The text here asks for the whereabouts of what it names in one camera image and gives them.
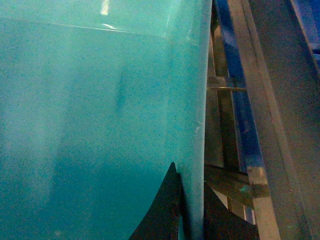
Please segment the metal frame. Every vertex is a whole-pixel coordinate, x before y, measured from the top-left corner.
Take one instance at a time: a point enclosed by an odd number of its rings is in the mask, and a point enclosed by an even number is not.
[[[306,36],[289,0],[228,8],[280,237],[319,239],[320,77]]]

